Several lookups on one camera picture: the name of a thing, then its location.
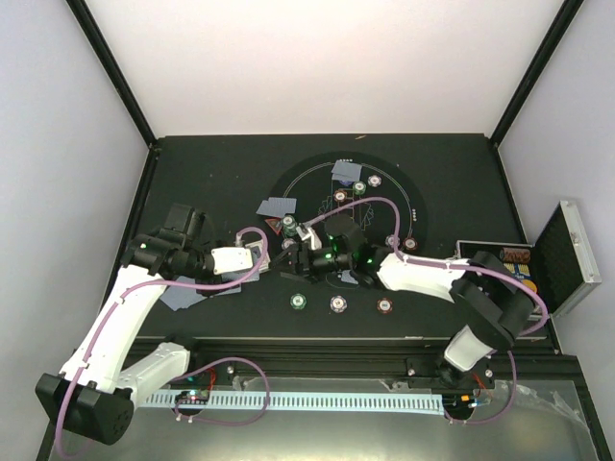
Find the blue playing card deck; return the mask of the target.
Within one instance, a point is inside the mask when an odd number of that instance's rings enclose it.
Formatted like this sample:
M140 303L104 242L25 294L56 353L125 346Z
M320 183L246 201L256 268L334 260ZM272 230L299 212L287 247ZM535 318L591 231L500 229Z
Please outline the blue playing card deck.
M252 260L254 263L258 262L260 257L261 257L261 246L251 246L250 247L251 253L252 253ZM224 280L225 282L227 281L232 281L232 280L236 280L236 279L241 279L242 277L244 277L247 273L249 272L249 269L245 269L242 271L238 271L238 272L231 272L231 273L226 273L222 275L222 280ZM247 278L245 281L246 282L254 282L254 281L259 281L260 276L262 274L260 274L258 271L253 273L249 278Z

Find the green chips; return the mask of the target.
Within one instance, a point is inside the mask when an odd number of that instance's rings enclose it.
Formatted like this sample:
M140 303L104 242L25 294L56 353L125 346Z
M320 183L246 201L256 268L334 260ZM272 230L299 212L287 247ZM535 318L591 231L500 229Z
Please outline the green chips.
M285 215L281 219L283 225L283 235L286 238L294 237L297 234L297 222L292 215Z
M366 189L367 186L365 182L358 181L353 184L353 193L355 196L363 196L366 193Z

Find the green chip stack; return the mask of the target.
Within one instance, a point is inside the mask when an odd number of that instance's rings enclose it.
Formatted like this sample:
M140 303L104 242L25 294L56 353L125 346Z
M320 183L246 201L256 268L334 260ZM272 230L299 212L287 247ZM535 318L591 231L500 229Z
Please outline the green chip stack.
M289 304L295 310L303 310L307 306L307 298L303 294L297 293L290 297Z

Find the card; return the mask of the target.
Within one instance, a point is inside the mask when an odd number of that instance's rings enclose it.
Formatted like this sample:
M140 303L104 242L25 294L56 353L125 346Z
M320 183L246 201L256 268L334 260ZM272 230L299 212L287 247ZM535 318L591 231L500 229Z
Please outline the card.
M294 214L297 206L296 198L288 197L269 197L267 204L274 216L286 214Z
M269 201L262 201L256 211L257 215L277 217L279 215L279 207Z
M352 273L349 270L342 271L338 275L338 278L339 278L339 281L341 283L343 283L343 284L353 285L353 286L359 285L359 282L357 281L357 279L352 275Z
M357 182L360 180L361 170L361 164L337 160L332 168L332 173L348 176L353 182Z
M353 181L350 177L345 176L345 175L340 175L337 173L332 173L332 180L337 181L337 182L340 182L340 181L352 182Z

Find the blue white chip stack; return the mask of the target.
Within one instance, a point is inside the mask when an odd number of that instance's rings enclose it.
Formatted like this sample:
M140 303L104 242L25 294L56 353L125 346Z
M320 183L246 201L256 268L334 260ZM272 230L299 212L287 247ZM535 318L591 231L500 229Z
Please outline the blue white chip stack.
M330 300L330 308L334 313L342 313L348 307L347 301L342 296L333 296Z

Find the orange chips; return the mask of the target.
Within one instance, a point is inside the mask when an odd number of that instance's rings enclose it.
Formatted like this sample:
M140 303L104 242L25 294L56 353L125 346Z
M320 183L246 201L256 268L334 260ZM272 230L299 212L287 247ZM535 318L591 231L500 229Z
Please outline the orange chips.
M333 197L337 202L341 203L347 199L347 194L345 191L336 191Z
M403 242L403 248L407 251L414 251L417 247L418 243L413 237L408 237Z

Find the orange black chip stack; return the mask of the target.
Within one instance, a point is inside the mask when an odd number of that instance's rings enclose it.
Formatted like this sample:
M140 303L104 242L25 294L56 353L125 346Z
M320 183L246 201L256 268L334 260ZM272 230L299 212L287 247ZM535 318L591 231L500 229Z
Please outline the orange black chip stack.
M377 301L377 310L382 314L391 313L393 309L393 303L387 298L382 298Z

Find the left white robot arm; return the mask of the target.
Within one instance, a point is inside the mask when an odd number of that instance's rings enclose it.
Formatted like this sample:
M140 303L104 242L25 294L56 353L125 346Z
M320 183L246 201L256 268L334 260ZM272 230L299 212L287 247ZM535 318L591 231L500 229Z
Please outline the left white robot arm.
M207 361L177 342L163 342L134 365L124 362L151 309L170 287L221 292L238 286L258 267L238 236L232 246L201 240L205 212L173 205L164 224L137 235L120 261L105 305L79 348L35 393L55 437L64 431L105 445L126 432L135 411L164 384L199 381Z

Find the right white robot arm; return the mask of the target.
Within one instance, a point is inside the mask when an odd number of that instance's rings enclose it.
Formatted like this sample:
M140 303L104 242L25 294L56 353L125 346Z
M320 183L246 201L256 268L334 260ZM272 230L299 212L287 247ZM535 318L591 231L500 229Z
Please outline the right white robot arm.
M347 272L364 287L418 293L458 307L464 323L436 364L439 380L449 387L460 386L492 352L511 349L529 333L532 311L546 307L487 252L470 259L406 255L396 235L382 246L372 244L347 214L326 219L324 239L311 223L291 215L283 216L280 226L283 250L276 259L286 261L283 275L288 278L316 282Z

